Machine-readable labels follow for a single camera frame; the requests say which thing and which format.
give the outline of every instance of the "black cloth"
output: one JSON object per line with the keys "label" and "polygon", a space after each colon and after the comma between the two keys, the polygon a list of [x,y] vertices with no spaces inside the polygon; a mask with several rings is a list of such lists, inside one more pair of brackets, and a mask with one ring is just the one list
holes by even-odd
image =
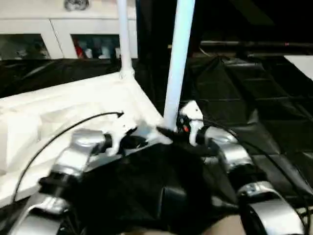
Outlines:
{"label": "black cloth", "polygon": [[[134,61],[135,78],[163,113],[168,64]],[[0,97],[118,71],[102,60],[0,63]],[[312,204],[313,82],[282,57],[189,59],[180,104],[195,99],[205,119],[232,128],[269,153]],[[288,181],[262,154],[248,151],[275,188],[303,206]],[[133,226],[198,234],[226,214],[236,197],[215,158],[187,146],[155,145],[88,173],[77,196],[88,234]],[[302,179],[305,176],[311,187]],[[6,209],[0,211],[3,217]]]}

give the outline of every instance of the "shelf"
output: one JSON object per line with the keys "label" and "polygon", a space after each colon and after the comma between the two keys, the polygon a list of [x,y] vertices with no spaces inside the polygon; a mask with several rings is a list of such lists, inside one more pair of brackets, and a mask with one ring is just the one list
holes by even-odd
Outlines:
{"label": "shelf", "polygon": [[[118,19],[117,0],[89,0],[84,11],[67,11],[64,0],[1,1],[1,19]],[[135,0],[127,0],[128,18],[136,19]]]}

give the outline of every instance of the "black wire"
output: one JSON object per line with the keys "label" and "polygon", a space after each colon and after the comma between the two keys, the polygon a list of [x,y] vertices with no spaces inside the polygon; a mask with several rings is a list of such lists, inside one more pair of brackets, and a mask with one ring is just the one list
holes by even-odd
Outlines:
{"label": "black wire", "polygon": [[[306,215],[307,215],[307,223],[304,222],[303,218],[300,217],[301,222],[305,228],[305,234],[309,235],[310,234],[310,229],[311,229],[311,211],[309,209],[309,205],[307,200],[305,199],[303,193],[301,192],[301,190],[299,190],[299,187],[294,183],[294,181],[292,180],[292,178],[285,172],[285,170],[264,150],[260,149],[259,147],[255,146],[254,144],[248,142],[248,141],[243,141],[241,139],[239,139],[239,137],[232,131],[230,130],[228,127],[221,125],[217,122],[214,121],[210,121],[210,120],[205,120],[203,119],[202,121],[207,122],[213,126],[219,127],[223,130],[225,130],[226,132],[230,133],[231,135],[233,135],[239,144],[247,144],[250,147],[254,148],[255,150],[257,150],[260,154],[264,155],[281,173],[282,175],[287,179],[287,181],[290,183],[292,189],[294,190],[294,192],[300,197],[300,199],[303,201],[304,207],[306,209]],[[307,180],[304,178],[303,174],[300,174],[300,176],[303,178],[303,180],[305,182],[307,182]]]}
{"label": "black wire", "polygon": [[28,162],[27,166],[24,168],[24,170],[22,171],[22,173],[20,174],[20,177],[19,177],[19,180],[18,180],[18,183],[16,184],[16,187],[15,187],[15,191],[14,191],[14,194],[13,194],[13,198],[12,198],[12,210],[10,211],[10,215],[8,216],[7,218],[7,224],[10,223],[10,220],[12,219],[11,217],[13,216],[13,204],[16,202],[16,199],[17,199],[17,195],[18,195],[18,192],[19,192],[19,187],[22,183],[22,180],[27,172],[27,170],[30,168],[30,166],[32,165],[32,163],[35,161],[35,159],[41,154],[41,152],[47,148],[53,141],[55,141],[57,138],[59,138],[61,135],[63,135],[65,132],[73,129],[74,127],[86,122],[86,121],[89,121],[91,119],[94,119],[94,118],[97,118],[97,117],[100,117],[100,116],[106,116],[106,115],[113,115],[113,114],[116,114],[118,116],[122,115],[123,113],[119,113],[119,112],[108,112],[108,113],[100,113],[100,114],[96,114],[96,115],[93,115],[91,117],[88,117],[88,118],[85,118],[71,126],[69,126],[68,128],[64,129],[63,131],[61,131],[59,134],[57,134],[56,136],[54,136],[51,140],[49,140],[41,149],[39,149],[37,151],[37,153],[32,157],[32,159]]}

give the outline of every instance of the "metal bar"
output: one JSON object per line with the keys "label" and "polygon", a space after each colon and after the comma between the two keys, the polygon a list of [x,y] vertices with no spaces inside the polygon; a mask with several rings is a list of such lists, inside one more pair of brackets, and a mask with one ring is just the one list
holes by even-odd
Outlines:
{"label": "metal bar", "polygon": [[132,71],[132,59],[129,42],[127,0],[117,0],[119,41],[121,46],[122,71]]}
{"label": "metal bar", "polygon": [[164,125],[174,130],[179,108],[195,0],[178,0],[164,108]]}

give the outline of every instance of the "robotic arm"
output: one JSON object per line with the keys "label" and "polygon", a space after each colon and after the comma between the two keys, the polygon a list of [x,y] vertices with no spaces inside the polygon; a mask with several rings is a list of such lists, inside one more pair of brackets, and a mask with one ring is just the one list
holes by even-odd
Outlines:
{"label": "robotic arm", "polygon": [[204,126],[202,113],[191,101],[180,111],[180,127],[189,133],[191,145],[210,147],[234,188],[243,227],[248,235],[302,235],[303,224],[296,211],[273,188],[266,174],[230,132]]}
{"label": "robotic arm", "polygon": [[123,115],[107,133],[79,129],[72,134],[47,177],[39,181],[41,188],[32,195],[9,235],[56,235],[64,214],[71,209],[73,189],[81,181],[90,157],[106,152],[118,153],[122,138],[136,128],[135,122]]}

